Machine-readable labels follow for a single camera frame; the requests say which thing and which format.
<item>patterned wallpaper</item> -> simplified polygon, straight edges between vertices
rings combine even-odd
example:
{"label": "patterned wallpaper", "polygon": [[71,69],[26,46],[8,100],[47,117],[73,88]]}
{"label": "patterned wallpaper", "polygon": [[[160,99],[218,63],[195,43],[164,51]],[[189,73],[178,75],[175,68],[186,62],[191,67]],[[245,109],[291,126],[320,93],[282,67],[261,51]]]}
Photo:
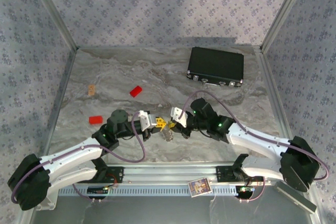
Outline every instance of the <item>patterned wallpaper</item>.
{"label": "patterned wallpaper", "polygon": [[267,52],[293,134],[330,166],[318,183],[336,223],[336,0],[297,0]]}
{"label": "patterned wallpaper", "polygon": [[284,0],[53,0],[81,46],[260,45]]}
{"label": "patterned wallpaper", "polygon": [[40,0],[0,0],[0,223],[19,207],[7,180],[21,160],[40,153],[55,117],[70,50]]}

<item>red lego brick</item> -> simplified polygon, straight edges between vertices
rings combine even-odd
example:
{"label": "red lego brick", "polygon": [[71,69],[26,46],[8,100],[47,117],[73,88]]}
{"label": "red lego brick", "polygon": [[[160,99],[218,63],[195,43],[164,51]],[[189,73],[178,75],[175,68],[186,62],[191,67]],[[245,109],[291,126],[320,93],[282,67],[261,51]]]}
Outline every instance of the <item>red lego brick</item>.
{"label": "red lego brick", "polygon": [[99,124],[99,123],[103,123],[103,117],[102,117],[101,115],[90,116],[90,117],[89,117],[89,123],[90,123],[90,124]]}
{"label": "red lego brick", "polygon": [[142,91],[142,88],[140,86],[136,86],[131,92],[130,95],[133,97],[136,97],[138,94],[140,94]]}

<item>small card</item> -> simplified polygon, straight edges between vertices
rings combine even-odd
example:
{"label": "small card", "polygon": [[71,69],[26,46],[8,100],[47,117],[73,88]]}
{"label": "small card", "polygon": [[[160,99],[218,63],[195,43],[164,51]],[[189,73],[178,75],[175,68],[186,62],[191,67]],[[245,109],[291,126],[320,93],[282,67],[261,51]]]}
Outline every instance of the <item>small card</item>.
{"label": "small card", "polygon": [[94,95],[96,92],[95,85],[91,84],[89,85],[89,95]]}
{"label": "small card", "polygon": [[207,178],[200,178],[198,180],[190,181],[188,183],[191,197],[196,197],[212,192],[209,180]]}

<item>gray marble surface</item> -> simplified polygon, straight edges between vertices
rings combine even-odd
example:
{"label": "gray marble surface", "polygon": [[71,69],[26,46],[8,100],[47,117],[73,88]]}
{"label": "gray marble surface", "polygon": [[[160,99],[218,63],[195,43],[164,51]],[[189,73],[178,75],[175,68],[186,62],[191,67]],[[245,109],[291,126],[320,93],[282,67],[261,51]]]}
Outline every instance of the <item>gray marble surface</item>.
{"label": "gray marble surface", "polygon": [[[222,99],[247,126],[278,135],[253,49],[222,50],[245,55],[244,84],[241,88],[204,86],[187,79],[185,75],[191,48],[79,50],[52,136],[50,152],[71,147],[98,130],[100,125],[88,123],[89,116],[102,115],[106,120],[115,109],[125,109],[130,114],[150,110],[168,120],[172,106],[182,108],[187,97],[200,89]],[[90,84],[96,86],[93,96],[88,96]],[[129,92],[137,85],[143,91],[133,98]],[[218,113],[227,115],[214,99],[206,94],[197,94],[197,98],[200,97],[209,101]],[[170,142],[164,139],[162,133],[158,133],[145,142],[145,148],[145,162],[234,161],[240,153],[251,153],[243,147],[208,139],[199,132],[192,133],[188,140],[174,133],[174,139]],[[115,153],[128,159],[142,156],[135,137],[127,141],[120,139]],[[120,162],[112,155],[106,155],[105,161]]]}

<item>wooden block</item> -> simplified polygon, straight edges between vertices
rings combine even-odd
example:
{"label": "wooden block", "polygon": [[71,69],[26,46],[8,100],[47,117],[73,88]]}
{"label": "wooden block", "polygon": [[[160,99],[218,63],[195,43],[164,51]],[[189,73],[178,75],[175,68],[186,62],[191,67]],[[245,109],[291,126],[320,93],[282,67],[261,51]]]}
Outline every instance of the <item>wooden block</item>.
{"label": "wooden block", "polygon": [[89,85],[89,95],[94,95],[96,92],[95,85],[91,84]]}

